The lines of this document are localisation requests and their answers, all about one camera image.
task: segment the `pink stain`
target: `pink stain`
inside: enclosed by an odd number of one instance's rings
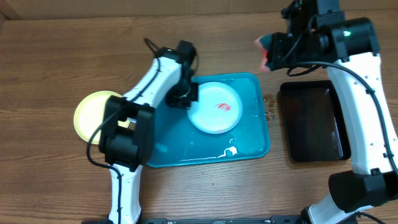
[[[216,107],[220,110],[224,110],[225,112],[227,112],[231,109],[231,106],[226,103],[219,103],[216,105]]]

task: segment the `teal tray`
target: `teal tray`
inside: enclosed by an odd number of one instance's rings
[[[155,148],[147,165],[184,166],[265,156],[271,142],[257,77],[235,73],[194,77],[193,81],[199,85],[221,82],[232,87],[243,104],[239,123],[222,134],[204,133],[190,122],[186,110],[169,108],[163,101],[156,108]]]

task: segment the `wooden table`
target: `wooden table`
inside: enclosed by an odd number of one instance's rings
[[[398,11],[350,11],[373,20],[382,47],[382,79],[398,125]],[[288,78],[258,72],[252,42],[285,31],[278,13],[218,16],[117,17],[6,21],[0,35],[0,223],[79,223],[104,218],[111,207],[109,171],[91,165],[73,128],[79,102],[99,90],[125,93],[148,70],[143,37],[171,48],[193,42],[199,75],[251,72],[260,79],[271,149],[261,158],[201,166],[145,168],[144,217],[242,218],[298,214],[328,192],[328,177],[350,161],[293,164],[282,129],[279,87],[323,80],[324,71]],[[103,155],[93,150],[103,162]],[[370,211],[388,223],[398,203]]]

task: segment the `yellow plate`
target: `yellow plate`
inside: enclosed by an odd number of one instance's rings
[[[110,96],[121,97],[120,94],[112,91],[98,91],[88,95],[77,106],[73,117],[73,124],[79,137],[88,142],[95,129],[102,123],[105,103]],[[128,127],[129,121],[119,121],[119,126]],[[94,137],[93,144],[100,143],[101,131]]]

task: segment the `black container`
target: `black container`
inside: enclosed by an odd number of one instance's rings
[[[343,113],[331,81],[283,83],[280,107],[291,160],[337,161],[351,157]]]

